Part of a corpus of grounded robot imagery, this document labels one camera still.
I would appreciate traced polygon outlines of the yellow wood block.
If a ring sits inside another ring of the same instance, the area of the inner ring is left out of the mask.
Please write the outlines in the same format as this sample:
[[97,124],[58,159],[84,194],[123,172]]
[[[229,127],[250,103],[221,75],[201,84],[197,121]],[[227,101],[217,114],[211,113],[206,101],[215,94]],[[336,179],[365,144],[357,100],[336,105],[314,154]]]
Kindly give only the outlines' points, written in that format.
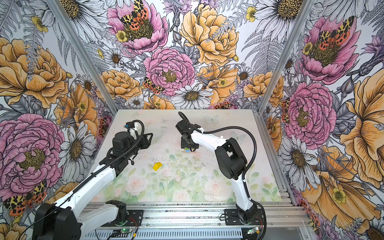
[[153,166],[153,170],[156,172],[156,171],[158,171],[162,166],[163,166],[162,163],[157,162],[157,163],[154,164],[154,166]]

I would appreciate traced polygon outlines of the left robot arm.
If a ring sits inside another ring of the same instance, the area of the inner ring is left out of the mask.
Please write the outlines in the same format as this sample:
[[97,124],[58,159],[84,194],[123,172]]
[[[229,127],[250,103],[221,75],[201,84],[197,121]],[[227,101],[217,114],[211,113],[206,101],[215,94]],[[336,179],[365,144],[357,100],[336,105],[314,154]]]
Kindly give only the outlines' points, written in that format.
[[153,134],[119,132],[113,146],[100,165],[72,191],[53,204],[43,204],[36,213],[33,240],[80,240],[97,228],[108,224],[123,224],[127,218],[126,204],[111,200],[102,207],[83,214],[88,203],[112,182],[140,150],[149,148]]

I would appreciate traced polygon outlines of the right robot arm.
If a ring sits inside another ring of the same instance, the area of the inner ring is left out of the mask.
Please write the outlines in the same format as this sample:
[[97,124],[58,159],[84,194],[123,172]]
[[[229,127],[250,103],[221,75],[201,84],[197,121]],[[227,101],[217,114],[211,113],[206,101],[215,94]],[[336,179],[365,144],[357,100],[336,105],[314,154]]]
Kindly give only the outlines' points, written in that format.
[[[192,124],[181,115],[182,120],[176,124],[181,137],[181,148],[195,152],[200,146],[215,153],[221,173],[231,180],[233,193],[236,197],[236,207],[239,219],[243,224],[250,224],[256,216],[258,207],[252,200],[246,181],[247,171],[256,159],[257,142],[253,134],[243,127],[229,126],[213,131],[205,131],[201,126]],[[234,138],[224,139],[214,134],[225,130],[240,130],[248,134],[254,145],[251,161],[248,162],[238,141]]]

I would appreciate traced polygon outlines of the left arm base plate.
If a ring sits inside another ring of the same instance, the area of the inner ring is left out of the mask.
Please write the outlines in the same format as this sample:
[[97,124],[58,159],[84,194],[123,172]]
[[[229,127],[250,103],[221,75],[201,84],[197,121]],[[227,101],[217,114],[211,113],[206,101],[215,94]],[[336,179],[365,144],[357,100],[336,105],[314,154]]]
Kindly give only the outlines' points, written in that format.
[[122,227],[140,227],[143,221],[143,210],[126,210],[123,214],[122,222],[119,226]]

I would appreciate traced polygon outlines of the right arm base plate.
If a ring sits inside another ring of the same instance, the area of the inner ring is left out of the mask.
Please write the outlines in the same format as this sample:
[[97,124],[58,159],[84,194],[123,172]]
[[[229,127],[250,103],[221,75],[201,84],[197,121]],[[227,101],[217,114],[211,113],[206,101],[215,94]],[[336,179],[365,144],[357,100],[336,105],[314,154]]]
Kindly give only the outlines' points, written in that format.
[[265,212],[263,212],[261,209],[258,209],[252,217],[244,222],[240,219],[238,209],[224,209],[224,215],[222,216],[222,219],[224,219],[226,226],[264,226],[266,224],[264,213]]

